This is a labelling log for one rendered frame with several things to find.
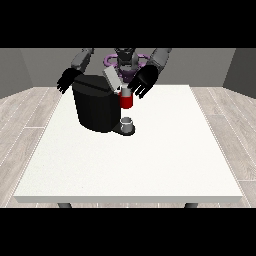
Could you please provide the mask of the small grey cup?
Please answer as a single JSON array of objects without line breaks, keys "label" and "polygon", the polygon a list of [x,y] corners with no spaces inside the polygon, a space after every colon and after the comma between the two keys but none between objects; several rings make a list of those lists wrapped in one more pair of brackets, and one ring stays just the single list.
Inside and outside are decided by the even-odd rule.
[{"label": "small grey cup", "polygon": [[129,133],[133,129],[133,121],[130,117],[123,117],[120,120],[121,123],[121,131],[124,133]]}]

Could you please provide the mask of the pale grey machine lid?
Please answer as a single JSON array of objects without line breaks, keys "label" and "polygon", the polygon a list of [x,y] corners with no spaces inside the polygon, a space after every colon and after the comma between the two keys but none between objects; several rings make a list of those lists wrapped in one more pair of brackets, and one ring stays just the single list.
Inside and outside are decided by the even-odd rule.
[{"label": "pale grey machine lid", "polygon": [[118,94],[122,87],[122,82],[116,73],[113,66],[109,66],[103,70],[103,75],[106,78],[111,90]]}]

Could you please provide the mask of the black coffee machine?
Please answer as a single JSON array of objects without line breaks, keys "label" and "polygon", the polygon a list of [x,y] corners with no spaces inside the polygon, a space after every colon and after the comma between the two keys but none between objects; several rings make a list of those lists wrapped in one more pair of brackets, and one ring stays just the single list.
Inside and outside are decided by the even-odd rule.
[{"label": "black coffee machine", "polygon": [[72,91],[82,126],[94,132],[116,132],[123,136],[135,133],[134,125],[124,131],[120,97],[111,90],[104,76],[78,75],[72,84]]}]

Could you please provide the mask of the red pod holder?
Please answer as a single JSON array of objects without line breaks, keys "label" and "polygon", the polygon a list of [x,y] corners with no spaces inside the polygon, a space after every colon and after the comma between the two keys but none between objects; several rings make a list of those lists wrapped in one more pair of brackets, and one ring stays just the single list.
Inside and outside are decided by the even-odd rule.
[{"label": "red pod holder", "polygon": [[119,95],[120,100],[120,107],[122,109],[129,109],[133,106],[133,95],[130,95],[129,97],[124,97],[122,95]]}]

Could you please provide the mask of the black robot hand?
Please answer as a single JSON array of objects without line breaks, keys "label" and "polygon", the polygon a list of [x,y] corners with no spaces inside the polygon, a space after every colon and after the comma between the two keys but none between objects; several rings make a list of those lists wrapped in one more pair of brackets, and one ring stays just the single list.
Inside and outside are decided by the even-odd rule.
[{"label": "black robot hand", "polygon": [[57,89],[64,94],[70,85],[73,84],[75,78],[81,75],[82,72],[74,68],[67,68],[62,76],[57,81]]},{"label": "black robot hand", "polygon": [[128,88],[142,99],[154,86],[158,79],[158,69],[153,65],[145,65],[142,67],[132,81],[128,84]]}]

